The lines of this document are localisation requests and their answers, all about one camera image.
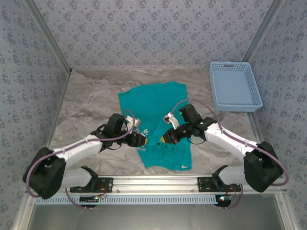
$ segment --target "black bracket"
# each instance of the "black bracket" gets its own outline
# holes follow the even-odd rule
[[[113,188],[112,177],[98,177],[97,184],[94,188],[90,187],[73,187],[70,189],[71,193],[104,193],[105,189],[107,193],[111,193]]]
[[[277,158],[270,143],[263,141],[257,146]],[[273,159],[256,149],[246,152],[243,162],[246,182],[260,193],[283,174],[283,169]]]
[[[99,202],[99,198],[96,197],[96,196],[81,196],[81,197],[79,198],[79,202],[80,202],[80,205],[81,205],[82,207],[91,207],[91,208],[93,208],[93,207],[96,207],[96,206],[97,206],[96,203]]]
[[[213,178],[211,176],[208,177],[198,177],[197,178],[197,186],[198,186],[198,191],[200,193],[206,193],[206,192],[227,192],[229,190],[229,192],[234,192],[234,189],[236,190],[236,192],[241,192],[241,186],[237,185],[237,184],[232,184],[230,185],[225,185],[223,187],[218,188],[214,182],[213,182]]]
[[[24,173],[23,181],[26,181],[32,165],[40,158],[52,153],[47,147],[41,148],[33,158],[31,164]],[[40,162],[30,176],[30,187],[43,199],[52,197],[61,187],[66,162],[57,156],[50,157]]]

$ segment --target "fabric surface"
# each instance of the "fabric surface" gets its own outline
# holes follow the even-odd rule
[[[119,94],[122,113],[125,109],[130,109],[142,122],[140,133],[148,138],[147,144],[138,148],[145,167],[157,165],[171,170],[191,168],[190,143],[187,140],[183,139],[176,145],[161,142],[163,134],[172,127],[163,117],[187,97],[186,86],[176,82],[141,85]],[[174,116],[180,124],[184,123],[178,110],[174,112]]]

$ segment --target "wall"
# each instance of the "wall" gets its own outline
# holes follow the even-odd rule
[[[251,64],[264,137],[288,168],[290,197],[307,229],[307,2],[287,0]]]
[[[240,61],[271,1],[36,0],[71,68]]]
[[[0,7],[0,229],[9,230],[22,175],[46,143],[66,76],[23,2]]]

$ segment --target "blue tray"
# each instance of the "blue tray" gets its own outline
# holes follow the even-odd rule
[[[213,61],[209,74],[215,111],[255,112],[263,106],[248,62]]]

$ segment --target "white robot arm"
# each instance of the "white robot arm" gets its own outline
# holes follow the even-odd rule
[[[134,127],[138,127],[140,123],[136,118]],[[127,135],[125,135],[127,131],[122,130],[124,124],[128,130],[131,130]],[[64,188],[95,187],[98,175],[93,170],[85,166],[77,170],[68,168],[85,157],[110,148],[114,142],[131,147],[145,145],[147,138],[133,132],[132,128],[131,117],[125,118],[120,114],[113,114],[106,125],[98,127],[80,141],[59,149],[51,150],[44,147],[34,157],[23,176],[23,181],[27,187],[31,187],[44,199],[52,197],[58,190]]]
[[[242,166],[236,167],[224,165],[215,171],[213,180],[218,188],[231,184],[248,184],[256,191],[263,192],[283,174],[282,168],[275,161],[250,147],[250,145],[256,146],[277,158],[273,147],[268,142],[257,143],[247,140],[224,127],[220,127],[210,117],[202,119],[191,104],[180,108],[179,111],[187,123],[180,126],[176,118],[168,113],[164,120],[168,124],[172,124],[173,128],[163,135],[162,141],[164,143],[177,144],[183,138],[200,137],[205,141],[221,146],[243,163]]]

